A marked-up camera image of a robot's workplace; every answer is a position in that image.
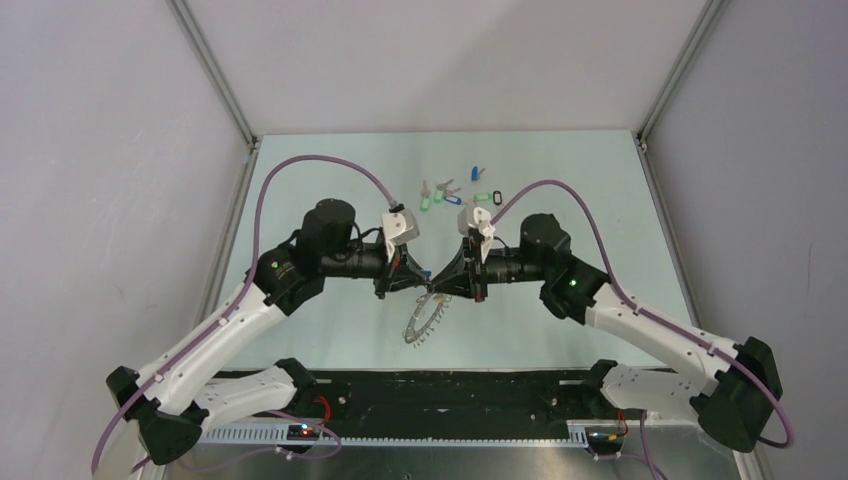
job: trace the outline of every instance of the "metal plate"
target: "metal plate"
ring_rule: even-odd
[[[641,454],[638,429],[624,450]],[[739,479],[733,455],[693,427],[654,427],[648,438],[657,465],[670,480]],[[257,448],[250,445],[199,445],[186,457],[192,465],[214,465]],[[319,447],[318,453],[329,447]],[[346,445],[333,458],[286,461],[282,455],[257,455],[217,472],[192,474],[171,467],[172,480],[249,478],[309,480],[651,480],[633,460],[594,462],[577,448],[359,447]]]

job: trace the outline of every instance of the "white bracket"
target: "white bracket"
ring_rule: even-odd
[[[482,260],[485,262],[489,256],[489,250],[492,249],[492,243],[495,240],[495,226],[492,225],[492,214],[488,210],[472,205],[468,205],[462,209],[457,217],[457,228],[463,236],[468,236],[468,232],[474,228],[483,235],[483,241],[480,244],[480,252]]]
[[[397,247],[418,238],[421,234],[418,230],[418,221],[408,208],[397,213],[383,213],[381,223],[386,243],[386,256],[389,261],[394,258]]]

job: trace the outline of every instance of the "key tag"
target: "key tag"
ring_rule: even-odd
[[[427,188],[427,180],[424,180],[424,188],[421,189],[421,205],[418,206],[418,209],[422,212],[430,210],[430,205],[432,204],[430,201],[430,193],[430,189]]]
[[[439,183],[436,185],[436,194],[433,196],[433,203],[442,203],[445,199],[445,195],[447,195],[445,190],[448,189],[448,185],[451,183],[453,183],[452,178],[445,183]]]

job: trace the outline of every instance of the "cable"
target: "cable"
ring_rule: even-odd
[[[651,449],[648,448],[648,436],[645,431],[645,418],[647,418],[648,412],[642,411],[642,416],[639,417],[639,436],[642,438],[642,450],[645,452],[645,464],[648,468],[651,469],[651,476],[654,477],[654,480],[657,480],[659,475],[657,474],[658,468],[654,465],[654,459],[651,457]]]
[[[320,455],[305,455],[305,454],[302,454],[302,453],[292,452],[291,450],[286,450],[285,448],[280,447],[280,446],[262,447],[262,448],[257,448],[255,450],[250,450],[248,452],[242,453],[241,455],[239,455],[237,457],[233,457],[233,458],[231,458],[231,459],[229,459],[229,460],[227,460],[223,463],[219,463],[218,465],[213,465],[211,467],[195,467],[195,466],[192,466],[192,465],[187,465],[185,462],[182,461],[182,459],[177,460],[177,464],[180,466],[180,468],[182,468],[184,470],[188,470],[189,472],[192,472],[192,473],[209,473],[209,472],[214,472],[216,470],[221,470],[222,468],[227,468],[231,465],[235,465],[236,463],[244,460],[245,458],[249,458],[249,457],[252,457],[254,455],[259,455],[261,453],[277,453],[277,454],[285,453],[286,458],[294,457],[294,458],[302,458],[304,460],[323,460],[325,458],[330,458],[333,455],[339,453],[339,451],[342,449],[342,439],[338,435],[336,435],[336,432],[330,430],[329,428],[327,428],[323,425],[312,424],[312,423],[307,422],[306,420],[303,420],[302,418],[297,418],[293,415],[289,415],[289,414],[284,413],[284,412],[278,412],[276,410],[268,410],[265,413],[270,413],[272,415],[276,415],[278,417],[285,418],[287,420],[291,420],[295,423],[305,424],[305,425],[309,425],[310,427],[316,428],[316,429],[320,430],[322,433],[326,433],[333,440],[335,440],[336,441],[336,448],[334,448],[333,451],[330,452],[330,453],[322,453]],[[317,440],[315,440],[315,443],[313,443],[312,446],[309,447],[309,449],[311,450],[318,443],[319,440],[320,440],[320,437]]]
[[[236,295],[236,298],[233,300],[233,303],[231,303],[230,306],[227,307],[226,310],[224,310],[224,313],[221,314],[222,318],[228,319],[230,314],[232,314],[235,309],[238,308],[245,295],[247,295],[247,291],[250,289],[251,284],[253,284],[253,279],[256,276],[256,265],[259,261],[259,222],[262,218],[262,206],[265,203],[265,194],[268,192],[268,186],[271,184],[271,180],[274,178],[274,176],[277,175],[277,173],[280,172],[280,170],[288,167],[289,165],[309,160],[335,163],[337,165],[342,165],[356,170],[357,172],[368,177],[368,179],[371,180],[371,182],[380,190],[380,193],[382,193],[386,200],[389,202],[390,208],[394,208],[398,205],[397,200],[395,200],[392,194],[389,193],[386,187],[380,182],[379,179],[377,179],[377,177],[374,176],[373,173],[369,172],[364,167],[361,167],[351,161],[326,155],[310,154],[298,155],[296,157],[292,157],[288,160],[281,162],[279,165],[272,168],[270,172],[268,172],[268,176],[266,176],[265,181],[262,182],[262,188],[259,190],[259,198],[256,202],[256,214],[253,220],[253,253],[250,261],[250,270],[247,273],[247,277],[244,280],[244,284],[241,290],[239,291],[238,295]],[[149,390],[151,386],[153,386],[156,376],[165,375],[171,369],[171,367],[173,367],[177,362],[182,360],[183,357],[188,354],[188,352],[194,349],[194,347],[196,347],[207,337],[209,337],[209,335],[211,335],[212,332],[217,330],[220,325],[220,322],[212,322],[208,327],[206,327],[206,329],[200,332],[197,337],[189,341],[188,344],[186,344],[186,346],[182,350],[180,350],[173,357],[171,357],[171,359],[168,360],[162,366],[162,368],[158,369],[156,371],[156,374],[151,375],[150,378],[147,379],[147,381],[145,381],[138,388],[138,390],[136,390],[136,392],[133,393],[130,398],[127,399],[126,402],[124,402],[123,405],[121,405],[121,408],[119,408],[118,411],[115,412],[115,415],[112,417],[112,419],[106,425],[106,428],[103,430],[103,433],[100,435],[100,439],[97,441],[97,446],[94,448],[94,454],[91,457],[92,475],[94,475],[94,473],[97,471],[97,467],[100,466],[100,459],[103,456],[103,450],[106,449],[106,442],[109,440],[109,437],[112,435],[112,432],[115,430],[115,427],[118,426],[118,422],[120,422],[124,415],[126,415],[126,413],[129,411],[129,409],[132,408],[133,405],[135,405],[135,402],[137,402],[138,399],[141,398],[142,395],[144,395],[144,393]]]
[[[368,235],[371,235],[372,233],[379,232],[379,231],[380,231],[380,227],[371,227],[368,230],[365,230],[364,232],[362,232],[362,236],[360,237],[360,239],[365,240],[366,238],[368,238]]]
[[[362,243],[362,232],[359,231],[359,225],[356,222],[353,222],[353,228],[356,230],[356,237],[347,242],[350,250],[344,255],[344,257],[339,257],[338,252],[333,252],[330,254],[330,258],[337,262],[344,263],[353,258],[353,255],[356,254],[356,252],[365,251],[365,244]]]
[[[638,461],[644,463],[645,465],[647,465],[648,468],[651,468],[651,466],[648,464],[648,461],[645,460],[644,457],[641,457],[641,456],[636,455],[634,453],[621,453],[621,452],[619,452],[619,453],[614,453],[612,455],[598,455],[597,453],[595,453],[595,450],[592,449],[591,445],[588,445],[586,447],[586,450],[589,452],[590,455],[592,455],[594,457],[594,460],[596,462],[597,461],[603,462],[603,461],[607,461],[607,460],[619,460],[619,459],[622,459],[622,458],[629,458],[631,460],[638,460]],[[657,475],[659,475],[662,480],[668,480],[668,477],[665,475],[665,473],[662,470],[660,470],[659,467],[655,466],[654,469],[655,469]]]
[[[627,294],[624,293],[624,289],[621,288],[621,285],[618,283],[618,280],[616,279],[615,274],[613,273],[612,265],[611,265],[610,260],[609,260],[609,255],[607,254],[606,247],[604,247],[603,239],[601,239],[601,232],[598,229],[598,225],[595,222],[595,218],[592,216],[592,213],[589,211],[589,207],[586,205],[586,202],[583,201],[583,198],[580,197],[580,195],[577,193],[577,191],[575,191],[573,188],[571,188],[570,186],[568,186],[567,184],[565,184],[563,182],[560,182],[559,180],[551,180],[551,179],[539,180],[537,182],[531,183],[530,185],[521,189],[521,191],[518,192],[518,194],[516,194],[512,199],[510,199],[510,201],[504,206],[504,208],[492,218],[492,225],[497,223],[498,220],[500,220],[501,217],[503,217],[504,214],[506,212],[508,212],[509,209],[512,208],[512,206],[515,205],[515,203],[518,200],[521,199],[521,197],[523,197],[524,195],[527,194],[527,192],[529,192],[530,190],[533,190],[534,188],[541,187],[542,185],[554,185],[554,186],[562,188],[563,190],[568,192],[572,196],[572,198],[574,198],[574,200],[578,203],[578,205],[580,205],[580,208],[583,210],[583,214],[586,215],[586,219],[589,220],[589,226],[592,228],[592,234],[595,236],[595,241],[597,242],[598,249],[600,250],[600,253],[601,253],[601,259],[604,262],[604,268],[606,268],[606,270],[607,270],[607,274],[610,277],[610,284],[612,285],[612,289],[615,292],[616,296],[619,299],[621,299],[621,301],[624,302],[624,304],[627,305],[631,310],[633,310],[633,312],[636,313],[637,315],[638,314],[644,315],[645,317],[647,317],[647,318],[653,320],[654,322],[664,326],[665,328],[673,331],[674,333],[677,333],[678,335],[682,336],[683,338],[686,338],[687,340],[695,343],[696,345],[703,348],[704,350],[707,350],[708,352],[712,352],[714,355],[721,358],[725,362],[729,363],[732,367],[734,367],[737,370],[739,370],[740,372],[742,372],[742,374],[745,375],[745,377],[748,380],[750,380],[754,385],[756,385],[757,388],[760,389],[760,391],[763,393],[763,395],[765,395],[765,397],[768,399],[769,403],[771,403],[772,407],[774,408],[774,411],[777,413],[777,416],[780,418],[781,423],[783,423],[784,430],[786,430],[786,441],[785,442],[775,442],[774,440],[769,440],[769,439],[766,439],[766,438],[763,438],[763,437],[760,437],[759,440],[761,442],[763,442],[764,444],[771,446],[771,447],[776,447],[776,448],[789,448],[789,447],[791,447],[792,444],[795,443],[795,429],[792,428],[792,423],[789,421],[789,415],[787,415],[786,411],[783,409],[783,406],[780,404],[780,402],[777,400],[777,398],[774,396],[774,394],[771,393],[771,391],[768,389],[768,387],[766,387],[765,384],[759,378],[757,378],[757,376],[754,375],[754,373],[751,372],[751,370],[748,369],[748,367],[746,367],[745,365],[742,365],[742,363],[740,363],[738,360],[736,360],[734,357],[730,356],[729,354],[725,353],[723,350],[720,350],[718,348],[714,348],[713,345],[710,342],[703,340],[702,338],[700,338],[697,335],[693,335],[692,333],[681,328],[679,325],[675,324],[674,322],[666,320],[665,318],[661,317],[660,315],[658,315],[658,314],[656,314],[656,313],[654,313],[654,312],[652,312],[652,311],[650,311],[650,310],[648,310],[644,307],[639,307],[636,304],[636,302],[634,302],[629,296],[627,296]]]
[[[327,422],[330,421],[330,416],[332,416],[333,414],[333,410],[330,408],[330,402],[328,402],[327,399],[324,398],[323,395],[321,395],[315,399],[315,403],[324,404],[324,421],[321,423],[321,425],[326,425]]]

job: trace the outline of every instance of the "small parts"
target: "small parts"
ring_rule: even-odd
[[[430,210],[430,193],[430,189],[427,188],[427,180],[424,180],[424,188],[421,189],[421,205],[418,206],[418,209],[422,212]]]
[[[480,175],[483,175],[483,172],[485,172],[485,171],[486,171],[485,168],[478,168],[476,166],[474,168],[472,168],[471,169],[471,181],[476,182],[477,180],[480,180]]]

